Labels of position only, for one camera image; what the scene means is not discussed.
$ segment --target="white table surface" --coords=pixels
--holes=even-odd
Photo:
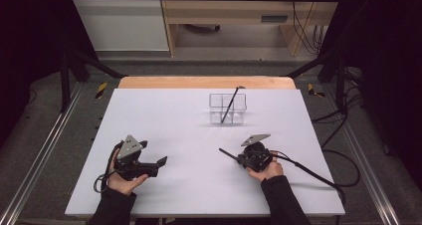
[[[223,148],[235,155],[252,134],[270,133],[262,140],[268,149],[332,181],[299,90],[242,90],[247,96],[244,123],[221,126],[209,122],[209,95],[234,90],[116,89],[87,158],[67,215],[93,215],[101,196],[93,190],[106,168],[113,147],[128,134],[148,140],[141,162],[168,156],[158,176],[137,187],[134,216],[221,217],[268,216],[260,183],[249,177]],[[333,188],[294,165],[280,160],[304,212],[308,216],[343,215]]]

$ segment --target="white cabinet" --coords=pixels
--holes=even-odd
[[[75,0],[96,51],[168,51],[160,1]]]

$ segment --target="forearm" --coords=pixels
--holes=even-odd
[[[286,176],[276,176],[261,183],[268,205],[270,206],[273,225],[311,224],[292,191]]]
[[[110,188],[102,193],[102,200],[89,225],[123,225],[130,222],[130,211],[136,195],[126,196]]]

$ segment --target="person's left hand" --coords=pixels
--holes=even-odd
[[[109,170],[114,169],[114,161],[118,155],[118,151],[119,149],[117,149],[114,155],[112,156],[112,161],[109,166]],[[122,178],[120,175],[118,175],[118,173],[114,172],[112,175],[109,176],[107,185],[109,188],[114,189],[122,194],[129,196],[131,192],[133,191],[133,189],[139,186],[140,184],[142,184],[147,178],[148,178],[148,175],[143,174],[133,179],[132,181],[127,181],[124,178]]]

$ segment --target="clear container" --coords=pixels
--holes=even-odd
[[[246,111],[246,95],[236,94],[232,104],[233,94],[210,94],[210,123],[213,124],[242,124]]]

